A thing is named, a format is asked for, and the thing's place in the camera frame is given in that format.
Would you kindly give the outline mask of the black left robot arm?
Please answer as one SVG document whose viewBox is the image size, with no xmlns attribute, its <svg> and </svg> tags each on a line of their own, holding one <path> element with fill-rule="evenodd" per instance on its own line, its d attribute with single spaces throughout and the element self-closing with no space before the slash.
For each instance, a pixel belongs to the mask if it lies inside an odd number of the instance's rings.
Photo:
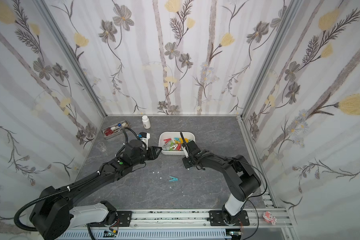
<svg viewBox="0 0 360 240">
<path fill-rule="evenodd" d="M 141 137 L 126 140 L 116 156 L 99 170 L 72 184 L 45 188 L 40 196 L 14 215 L 15 225 L 24 231 L 39 232 L 45 240 L 55 240 L 72 226 L 73 208 L 84 198 L 133 172 L 134 166 L 158 158 L 161 147 L 149 147 Z"/>
</svg>

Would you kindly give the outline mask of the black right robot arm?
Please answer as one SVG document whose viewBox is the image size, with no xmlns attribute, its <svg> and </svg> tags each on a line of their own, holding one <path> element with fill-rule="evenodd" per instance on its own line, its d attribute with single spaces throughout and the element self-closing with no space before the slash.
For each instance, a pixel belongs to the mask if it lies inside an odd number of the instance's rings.
<svg viewBox="0 0 360 240">
<path fill-rule="evenodd" d="M 223 174 L 231 192 L 227 202 L 222 207 L 222 213 L 215 220 L 218 225 L 233 226 L 243 224 L 243 209 L 250 198 L 257 198 L 266 193 L 268 185 L 265 175 L 255 166 L 248 163 L 242 155 L 232 158 L 216 155 L 208 150 L 201 150 L 195 141 L 186 141 L 184 134 L 180 133 L 182 149 L 185 157 L 182 158 L 186 169 L 196 168 L 204 171 L 207 168 Z"/>
</svg>

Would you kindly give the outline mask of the turquoise clothespin of pair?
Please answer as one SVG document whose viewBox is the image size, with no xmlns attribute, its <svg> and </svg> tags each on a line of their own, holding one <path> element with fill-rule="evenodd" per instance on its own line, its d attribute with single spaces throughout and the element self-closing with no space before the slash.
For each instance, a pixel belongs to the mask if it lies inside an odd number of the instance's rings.
<svg viewBox="0 0 360 240">
<path fill-rule="evenodd" d="M 170 176 L 169 182 L 177 182 L 178 178 Z"/>
</svg>

